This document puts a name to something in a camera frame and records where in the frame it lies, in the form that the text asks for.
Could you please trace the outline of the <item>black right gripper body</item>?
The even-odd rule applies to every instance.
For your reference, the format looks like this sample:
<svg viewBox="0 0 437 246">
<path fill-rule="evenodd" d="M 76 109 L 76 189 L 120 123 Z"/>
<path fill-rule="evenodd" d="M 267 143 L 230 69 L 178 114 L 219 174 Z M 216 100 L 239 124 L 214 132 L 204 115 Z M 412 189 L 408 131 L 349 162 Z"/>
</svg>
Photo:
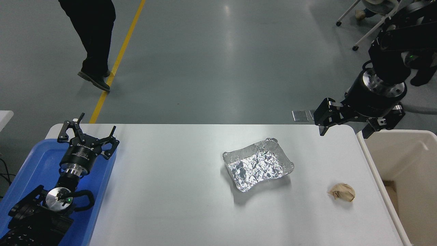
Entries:
<svg viewBox="0 0 437 246">
<path fill-rule="evenodd" d="M 385 116 L 405 97 L 405 82 L 387 84 L 374 72 L 361 72 L 345 94 L 343 105 L 368 118 Z"/>
</svg>

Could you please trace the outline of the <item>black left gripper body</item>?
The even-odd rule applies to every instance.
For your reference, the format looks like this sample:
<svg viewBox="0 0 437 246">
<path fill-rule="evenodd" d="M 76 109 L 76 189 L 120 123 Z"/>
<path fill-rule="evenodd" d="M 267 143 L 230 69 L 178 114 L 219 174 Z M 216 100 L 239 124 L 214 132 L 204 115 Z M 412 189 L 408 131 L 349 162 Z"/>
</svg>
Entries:
<svg viewBox="0 0 437 246">
<path fill-rule="evenodd" d="M 79 137 L 72 138 L 69 147 L 60 162 L 60 167 L 66 170 L 69 165 L 78 165 L 85 170 L 92 170 L 97 156 L 101 153 L 98 140 L 90 135 L 85 135 L 85 142 Z"/>
</svg>

